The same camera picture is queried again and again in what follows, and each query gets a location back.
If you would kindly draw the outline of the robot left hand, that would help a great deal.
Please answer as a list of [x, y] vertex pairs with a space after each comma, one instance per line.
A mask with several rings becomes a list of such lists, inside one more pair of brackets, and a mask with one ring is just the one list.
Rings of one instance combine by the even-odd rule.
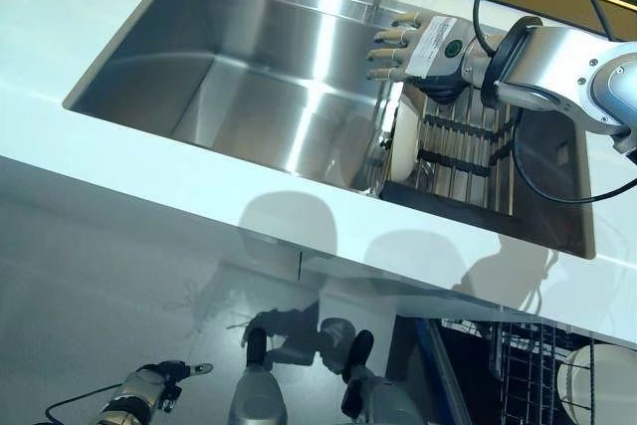
[[181, 394], [179, 383], [187, 378], [213, 371], [209, 362], [188, 364], [181, 360], [165, 360], [146, 364], [132, 372], [123, 382], [115, 398], [135, 398], [151, 412], [170, 413]]

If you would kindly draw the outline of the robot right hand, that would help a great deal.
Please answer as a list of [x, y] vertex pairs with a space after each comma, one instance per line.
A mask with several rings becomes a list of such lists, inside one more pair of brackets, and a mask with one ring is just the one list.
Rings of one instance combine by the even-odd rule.
[[373, 42], [368, 79], [410, 85], [439, 105], [467, 87], [478, 89], [490, 60], [472, 22], [425, 11], [395, 16]]

